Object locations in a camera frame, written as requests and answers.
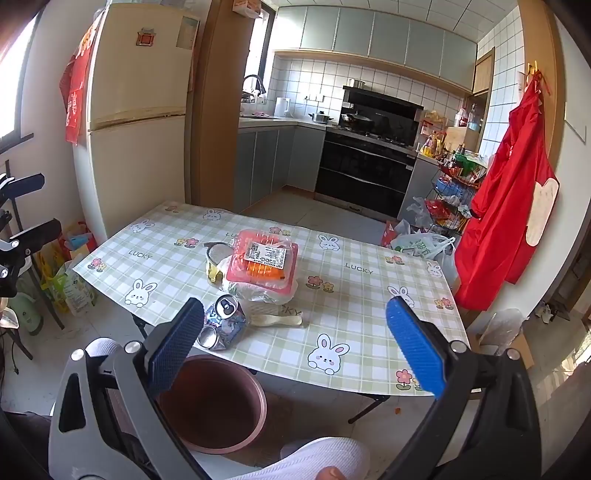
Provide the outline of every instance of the blue gripper pad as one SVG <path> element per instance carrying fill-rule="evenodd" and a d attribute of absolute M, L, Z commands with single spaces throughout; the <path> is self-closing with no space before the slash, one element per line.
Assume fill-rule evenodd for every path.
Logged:
<path fill-rule="evenodd" d="M 421 388 L 439 398 L 445 389 L 443 359 L 402 297 L 396 296 L 386 305 L 386 322 Z"/>
<path fill-rule="evenodd" d="M 152 398 L 172 387 L 178 371 L 203 328 L 204 318 L 203 304 L 195 298 L 188 299 L 175 315 L 170 331 L 148 363 L 148 390 Z"/>

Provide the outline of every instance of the kitchen counter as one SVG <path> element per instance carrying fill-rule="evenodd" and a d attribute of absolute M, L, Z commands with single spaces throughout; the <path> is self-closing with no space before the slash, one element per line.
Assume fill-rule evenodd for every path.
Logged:
<path fill-rule="evenodd" d="M 325 131 L 327 126 L 336 124 L 317 124 L 312 120 L 302 118 L 243 118 L 238 121 L 238 128 L 257 128 L 257 127 L 288 127 L 288 126 L 308 127 L 316 130 Z"/>

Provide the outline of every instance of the checkered tablecloth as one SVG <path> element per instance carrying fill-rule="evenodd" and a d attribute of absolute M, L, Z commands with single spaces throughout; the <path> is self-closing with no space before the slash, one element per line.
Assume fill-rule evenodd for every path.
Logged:
<path fill-rule="evenodd" d="M 467 342 L 451 291 L 435 262 L 223 210 L 165 203 L 107 240 L 74 270 L 123 308 L 157 325 L 170 321 L 189 297 L 207 308 L 222 294 L 207 281 L 202 243 L 230 242 L 243 229 L 281 233 L 298 244 L 298 289 L 282 310 L 301 312 L 304 327 L 248 326 L 228 350 L 214 355 L 339 390 L 428 394 L 386 326 L 385 305 L 396 292 L 448 340 Z M 326 340 L 323 333 L 332 348 L 324 357 L 315 351 Z M 327 356 L 335 365 L 318 368 L 327 367 Z"/>

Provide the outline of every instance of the sink faucet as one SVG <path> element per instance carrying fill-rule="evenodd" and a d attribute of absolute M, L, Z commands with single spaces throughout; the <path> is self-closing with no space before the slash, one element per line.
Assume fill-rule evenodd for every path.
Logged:
<path fill-rule="evenodd" d="M 265 94 L 267 92 L 267 90 L 265 90 L 265 87 L 262 84 L 262 80 L 258 75 L 246 75 L 244 77 L 244 80 L 249 79 L 250 77 L 254 77 L 256 78 L 256 89 L 261 92 L 261 95 Z"/>

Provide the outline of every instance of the kitchen cabinet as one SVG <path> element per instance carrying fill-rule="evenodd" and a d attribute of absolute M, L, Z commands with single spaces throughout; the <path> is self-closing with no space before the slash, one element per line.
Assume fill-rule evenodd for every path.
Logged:
<path fill-rule="evenodd" d="M 306 7 L 280 8 L 277 11 L 271 33 L 274 50 L 300 48 L 305 18 Z"/>
<path fill-rule="evenodd" d="M 444 33 L 441 77 L 471 90 L 475 61 L 476 44 L 473 41 L 448 31 Z"/>
<path fill-rule="evenodd" d="M 338 8 L 308 7 L 301 48 L 332 50 L 338 17 Z"/>
<path fill-rule="evenodd" d="M 369 56 L 404 65 L 410 20 L 376 12 Z"/>
<path fill-rule="evenodd" d="M 251 205 L 252 164 L 256 133 L 239 133 L 234 168 L 234 211 L 240 213 Z"/>
<path fill-rule="evenodd" d="M 334 50 L 367 56 L 373 23 L 371 10 L 341 8 Z"/>
<path fill-rule="evenodd" d="M 404 64 L 407 67 L 439 77 L 443 37 L 444 33 L 441 28 L 411 20 Z"/>
<path fill-rule="evenodd" d="M 287 184 L 295 133 L 295 127 L 283 127 L 279 129 L 277 150 L 275 152 L 275 167 L 273 168 L 273 181 L 271 183 L 272 192 L 276 192 L 283 185 Z"/>
<path fill-rule="evenodd" d="M 275 151 L 279 130 L 256 132 L 254 164 L 252 167 L 251 205 L 271 193 Z"/>
<path fill-rule="evenodd" d="M 287 181 L 289 185 L 310 192 L 314 191 L 323 144 L 323 130 L 296 127 Z"/>

